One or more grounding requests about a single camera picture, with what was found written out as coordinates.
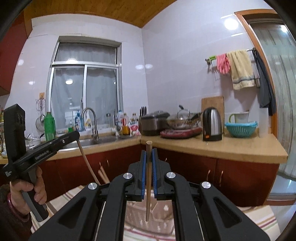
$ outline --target blue colander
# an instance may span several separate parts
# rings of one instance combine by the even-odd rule
[[[258,126],[258,123],[256,121],[248,123],[227,122],[225,123],[225,126],[233,137],[247,138],[254,133],[256,127]]]

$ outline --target sink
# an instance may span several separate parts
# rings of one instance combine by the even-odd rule
[[[93,145],[99,145],[99,144],[105,144],[105,143],[110,143],[110,142],[116,142],[116,141],[122,141],[126,139],[130,139],[132,137],[130,136],[105,136],[105,137],[100,137],[98,140],[94,139],[83,139],[80,140],[80,144],[82,147],[89,147]],[[69,143],[68,145],[65,145],[63,147],[63,150],[69,150],[69,149],[77,149],[78,144],[76,141]]]

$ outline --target green bottle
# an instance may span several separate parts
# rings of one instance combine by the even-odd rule
[[[55,138],[55,121],[51,112],[47,112],[44,118],[44,130],[46,141],[51,141]]]

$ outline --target red bracelet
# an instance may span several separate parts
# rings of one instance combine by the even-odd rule
[[[27,215],[23,215],[23,214],[21,214],[19,211],[17,211],[16,209],[15,209],[15,207],[13,206],[13,204],[12,204],[12,201],[11,201],[11,193],[8,193],[8,195],[7,195],[7,203],[8,203],[8,206],[9,206],[9,209],[10,209],[10,211],[19,219],[19,220],[21,220],[22,222],[28,222],[29,221],[29,214],[27,214]]]

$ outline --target electric kettle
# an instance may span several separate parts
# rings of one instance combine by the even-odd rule
[[[204,141],[222,140],[221,117],[214,107],[206,108],[202,113],[202,134]]]

